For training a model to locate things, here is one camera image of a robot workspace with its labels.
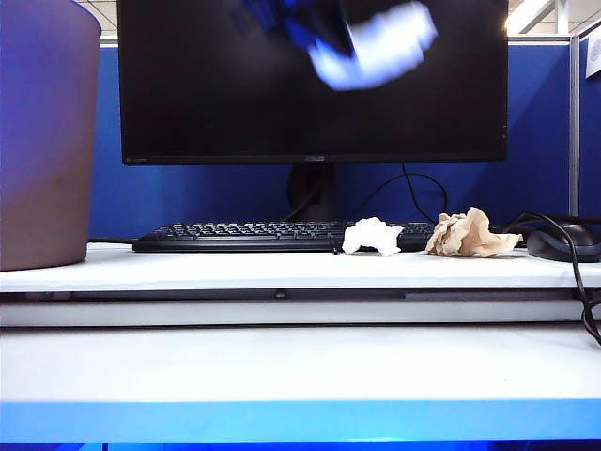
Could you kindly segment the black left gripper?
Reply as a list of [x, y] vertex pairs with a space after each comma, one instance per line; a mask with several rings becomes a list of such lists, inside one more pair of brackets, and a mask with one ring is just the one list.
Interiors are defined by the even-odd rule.
[[232, 19], [241, 33], [258, 27], [305, 52], [319, 47], [337, 54], [355, 52], [342, 1], [238, 1]]

